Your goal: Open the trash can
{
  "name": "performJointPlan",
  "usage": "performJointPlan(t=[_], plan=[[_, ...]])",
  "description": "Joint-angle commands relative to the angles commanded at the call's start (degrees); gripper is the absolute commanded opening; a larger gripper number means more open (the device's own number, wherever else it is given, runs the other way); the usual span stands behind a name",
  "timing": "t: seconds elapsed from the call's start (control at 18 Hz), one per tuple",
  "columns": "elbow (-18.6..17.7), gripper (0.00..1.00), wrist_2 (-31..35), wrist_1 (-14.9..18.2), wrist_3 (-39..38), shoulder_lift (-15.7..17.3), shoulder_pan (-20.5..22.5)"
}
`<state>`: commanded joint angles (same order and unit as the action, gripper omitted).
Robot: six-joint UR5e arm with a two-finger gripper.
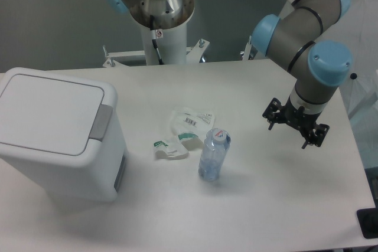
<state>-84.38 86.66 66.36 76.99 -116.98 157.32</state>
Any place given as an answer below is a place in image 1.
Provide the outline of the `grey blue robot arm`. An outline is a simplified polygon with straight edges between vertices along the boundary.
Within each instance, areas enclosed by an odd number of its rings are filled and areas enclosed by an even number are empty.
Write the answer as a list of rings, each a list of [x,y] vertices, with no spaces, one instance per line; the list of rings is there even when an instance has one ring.
[[[187,64],[187,22],[194,0],[107,0],[119,13],[130,13],[142,34],[149,65]],[[288,0],[293,11],[285,18],[265,16],[252,32],[251,44],[295,77],[285,104],[272,99],[264,118],[271,126],[286,124],[297,130],[305,145],[321,146],[329,127],[317,123],[352,65],[349,49],[335,41],[318,42],[348,11],[350,0]]]

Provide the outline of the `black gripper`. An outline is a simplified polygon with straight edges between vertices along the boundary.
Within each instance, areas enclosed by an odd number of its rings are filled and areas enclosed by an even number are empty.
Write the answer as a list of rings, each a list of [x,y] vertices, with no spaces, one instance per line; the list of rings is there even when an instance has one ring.
[[[287,124],[290,127],[300,131],[305,139],[302,149],[308,145],[320,147],[329,131],[329,125],[317,124],[316,120],[320,116],[317,114],[306,114],[303,110],[296,109],[291,99],[288,99],[286,105],[282,105],[277,98],[273,98],[262,115],[269,123],[269,130],[272,130],[275,124]]]

